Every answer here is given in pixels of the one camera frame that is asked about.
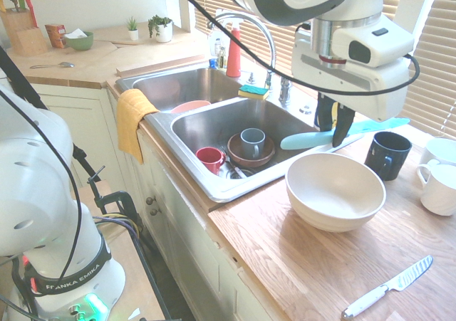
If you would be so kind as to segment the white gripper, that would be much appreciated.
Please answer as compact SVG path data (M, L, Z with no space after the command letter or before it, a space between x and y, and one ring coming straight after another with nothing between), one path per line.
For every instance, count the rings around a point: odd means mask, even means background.
M296 80L320 92L317 128L321 132L335 128L333 147L341 145L348 135L356 112L376 121L397 116L407 88L394 87L406 85L409 80L405 59L377 68L347 60L345 65L329 68L311 49L310 35L303 30L295 33L291 72Z

